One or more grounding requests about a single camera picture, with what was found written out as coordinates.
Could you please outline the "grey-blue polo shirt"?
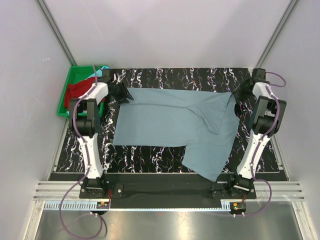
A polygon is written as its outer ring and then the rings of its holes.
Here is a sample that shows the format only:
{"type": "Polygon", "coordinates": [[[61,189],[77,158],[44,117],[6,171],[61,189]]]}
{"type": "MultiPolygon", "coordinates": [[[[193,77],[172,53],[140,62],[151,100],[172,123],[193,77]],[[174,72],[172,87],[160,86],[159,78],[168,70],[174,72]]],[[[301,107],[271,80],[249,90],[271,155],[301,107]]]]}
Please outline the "grey-blue polo shirt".
{"type": "Polygon", "coordinates": [[[130,88],[120,106],[115,146],[184,147],[182,164],[216,181],[233,148],[239,118],[230,92],[130,88]]]}

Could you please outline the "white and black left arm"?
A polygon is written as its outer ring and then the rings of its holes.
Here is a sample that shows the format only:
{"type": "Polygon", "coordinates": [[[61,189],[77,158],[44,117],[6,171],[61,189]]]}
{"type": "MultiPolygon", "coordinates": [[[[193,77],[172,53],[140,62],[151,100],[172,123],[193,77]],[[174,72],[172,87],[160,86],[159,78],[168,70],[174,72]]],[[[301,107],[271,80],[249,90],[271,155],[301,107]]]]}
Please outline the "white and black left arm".
{"type": "Polygon", "coordinates": [[[76,134],[84,161],[84,176],[78,181],[80,197],[110,198],[112,189],[108,187],[100,161],[98,136],[102,133],[98,105],[112,96],[119,104],[128,104],[134,98],[117,74],[110,68],[101,68],[94,75],[67,87],[66,107],[69,111],[69,126],[76,134]]]}

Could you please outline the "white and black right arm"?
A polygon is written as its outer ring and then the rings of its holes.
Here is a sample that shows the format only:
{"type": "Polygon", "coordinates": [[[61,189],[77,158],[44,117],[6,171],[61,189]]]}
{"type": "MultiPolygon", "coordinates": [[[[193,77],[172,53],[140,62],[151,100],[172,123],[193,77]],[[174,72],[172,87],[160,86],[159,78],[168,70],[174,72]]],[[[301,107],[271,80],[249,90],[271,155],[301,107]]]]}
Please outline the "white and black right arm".
{"type": "Polygon", "coordinates": [[[227,183],[226,192],[231,198],[240,199],[254,190],[259,160],[271,137],[279,131],[287,106],[273,93],[266,74],[263,68],[253,69],[251,77],[232,93],[237,108],[252,96],[256,104],[249,120],[250,138],[244,156],[227,183]]]}

